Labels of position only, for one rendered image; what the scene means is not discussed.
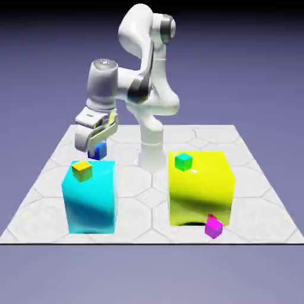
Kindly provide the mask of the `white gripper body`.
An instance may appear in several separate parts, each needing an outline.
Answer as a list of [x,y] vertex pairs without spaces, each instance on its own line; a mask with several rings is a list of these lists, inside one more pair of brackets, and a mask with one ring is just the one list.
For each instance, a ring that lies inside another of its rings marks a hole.
[[75,132],[75,148],[86,152],[92,150],[98,143],[106,141],[118,130],[118,115],[110,119],[110,124],[102,125],[95,129],[78,125]]

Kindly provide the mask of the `small blue cube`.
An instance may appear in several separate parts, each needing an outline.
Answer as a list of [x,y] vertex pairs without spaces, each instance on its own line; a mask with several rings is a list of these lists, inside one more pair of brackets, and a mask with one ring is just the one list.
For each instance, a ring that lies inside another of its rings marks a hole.
[[106,142],[98,143],[93,150],[87,152],[87,156],[93,160],[101,160],[107,156],[107,144]]

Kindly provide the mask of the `small orange cube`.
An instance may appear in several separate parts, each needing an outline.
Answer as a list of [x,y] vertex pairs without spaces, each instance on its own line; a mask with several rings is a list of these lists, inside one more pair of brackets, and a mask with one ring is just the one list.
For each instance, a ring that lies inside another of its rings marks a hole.
[[78,161],[71,165],[73,177],[79,182],[85,182],[93,177],[92,165],[87,161]]

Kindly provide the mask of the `small green cube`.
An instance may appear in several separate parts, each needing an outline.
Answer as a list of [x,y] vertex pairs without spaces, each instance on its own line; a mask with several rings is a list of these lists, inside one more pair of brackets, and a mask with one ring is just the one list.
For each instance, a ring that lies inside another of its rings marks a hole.
[[180,153],[175,156],[175,168],[187,171],[192,168],[193,157],[187,153]]

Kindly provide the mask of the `small magenta cube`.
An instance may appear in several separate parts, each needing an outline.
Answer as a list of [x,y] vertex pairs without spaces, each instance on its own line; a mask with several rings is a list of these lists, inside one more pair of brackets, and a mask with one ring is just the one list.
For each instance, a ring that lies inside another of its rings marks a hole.
[[210,217],[205,224],[205,234],[212,239],[216,239],[223,231],[223,223],[214,217]]

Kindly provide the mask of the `large cyan box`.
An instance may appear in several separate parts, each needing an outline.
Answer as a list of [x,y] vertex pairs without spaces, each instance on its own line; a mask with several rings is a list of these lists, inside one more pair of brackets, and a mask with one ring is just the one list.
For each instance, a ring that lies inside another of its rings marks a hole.
[[71,234],[113,234],[118,212],[116,163],[88,161],[90,173],[83,181],[73,161],[62,181],[68,231]]

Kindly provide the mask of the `large yellow box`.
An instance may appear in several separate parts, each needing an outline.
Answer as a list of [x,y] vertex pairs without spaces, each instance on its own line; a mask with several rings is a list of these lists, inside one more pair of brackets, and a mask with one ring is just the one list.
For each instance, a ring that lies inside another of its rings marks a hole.
[[[180,153],[193,157],[191,169],[175,168]],[[170,225],[206,223],[210,213],[229,225],[236,179],[224,152],[179,150],[167,155]]]

